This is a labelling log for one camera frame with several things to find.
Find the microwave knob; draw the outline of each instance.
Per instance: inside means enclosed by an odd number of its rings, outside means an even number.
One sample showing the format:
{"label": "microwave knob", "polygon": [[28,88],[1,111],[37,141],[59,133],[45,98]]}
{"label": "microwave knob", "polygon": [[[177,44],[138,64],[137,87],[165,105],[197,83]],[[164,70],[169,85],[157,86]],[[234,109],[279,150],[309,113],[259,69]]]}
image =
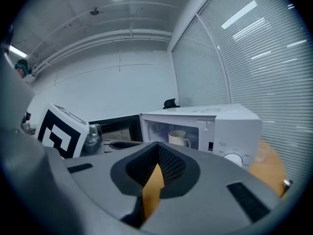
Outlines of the microwave knob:
{"label": "microwave knob", "polygon": [[224,158],[232,161],[233,163],[239,165],[240,167],[243,166],[243,159],[238,154],[229,153],[229,154],[225,155]]}

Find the white mug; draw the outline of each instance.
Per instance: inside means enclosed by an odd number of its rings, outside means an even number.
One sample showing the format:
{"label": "white mug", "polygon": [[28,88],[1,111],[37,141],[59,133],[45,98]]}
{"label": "white mug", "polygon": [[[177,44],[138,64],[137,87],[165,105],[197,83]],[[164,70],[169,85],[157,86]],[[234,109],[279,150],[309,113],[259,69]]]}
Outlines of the white mug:
{"label": "white mug", "polygon": [[186,132],[185,131],[171,131],[168,134],[168,142],[172,144],[178,144],[182,146],[187,146],[185,141],[188,142],[188,147],[191,147],[191,142],[188,139],[185,139]]}

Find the window blinds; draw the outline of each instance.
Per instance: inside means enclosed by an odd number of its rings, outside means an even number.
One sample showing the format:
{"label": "window blinds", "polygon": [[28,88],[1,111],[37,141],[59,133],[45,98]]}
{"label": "window blinds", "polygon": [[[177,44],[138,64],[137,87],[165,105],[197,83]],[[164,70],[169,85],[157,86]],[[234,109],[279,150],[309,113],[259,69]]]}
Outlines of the window blinds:
{"label": "window blinds", "polygon": [[197,18],[191,22],[172,54],[181,106],[227,103],[220,61]]}
{"label": "window blinds", "polygon": [[262,138],[297,191],[313,165],[313,42],[304,22],[288,0],[209,0],[199,15],[218,46],[232,103],[261,118]]}

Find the microwave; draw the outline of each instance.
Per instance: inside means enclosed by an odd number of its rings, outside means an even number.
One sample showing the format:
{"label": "microwave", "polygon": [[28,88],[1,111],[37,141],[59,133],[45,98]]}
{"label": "microwave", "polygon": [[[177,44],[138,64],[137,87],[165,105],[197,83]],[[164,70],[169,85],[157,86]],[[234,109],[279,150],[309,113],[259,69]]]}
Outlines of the microwave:
{"label": "microwave", "polygon": [[241,104],[170,108],[139,114],[144,142],[168,142],[182,130],[193,149],[225,157],[249,171],[262,132],[259,117]]}

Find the wooden table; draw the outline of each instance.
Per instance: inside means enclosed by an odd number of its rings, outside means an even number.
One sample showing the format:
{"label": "wooden table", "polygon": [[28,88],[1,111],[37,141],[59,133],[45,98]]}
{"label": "wooden table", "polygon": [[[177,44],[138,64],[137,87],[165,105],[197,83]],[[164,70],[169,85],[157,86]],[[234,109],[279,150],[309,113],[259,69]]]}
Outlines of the wooden table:
{"label": "wooden table", "polygon": [[[256,158],[260,157],[264,150],[267,150],[265,159],[261,163],[253,162],[250,173],[272,187],[278,195],[281,195],[283,192],[282,181],[286,179],[284,165],[276,151],[264,140],[260,140]],[[160,202],[160,190],[163,187],[164,181],[162,172],[160,167],[156,165],[155,170],[142,191],[146,218],[157,208]]]}

